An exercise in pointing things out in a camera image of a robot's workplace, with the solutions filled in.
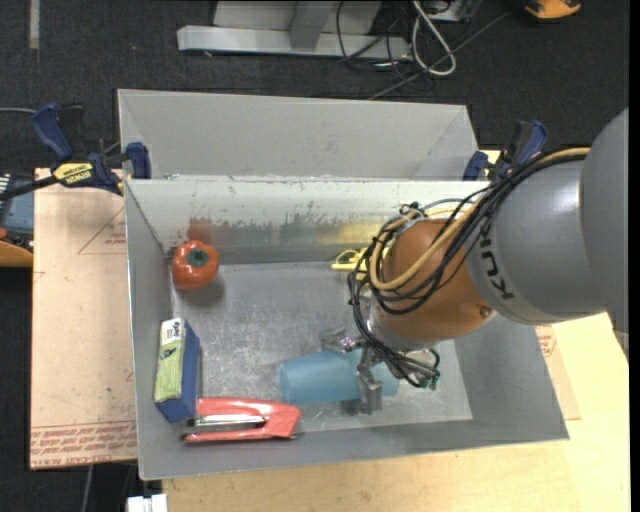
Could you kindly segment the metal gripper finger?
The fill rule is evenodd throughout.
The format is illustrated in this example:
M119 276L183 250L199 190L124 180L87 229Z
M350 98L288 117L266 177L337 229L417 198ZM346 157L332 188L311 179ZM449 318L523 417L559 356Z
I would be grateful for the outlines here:
M348 353L353 350L353 340L347 335L344 327L322 331L319 340L323 350L337 353Z
M359 390L358 410L361 414L372 415L382 409L382 382L377 380L371 372L359 372L357 375Z

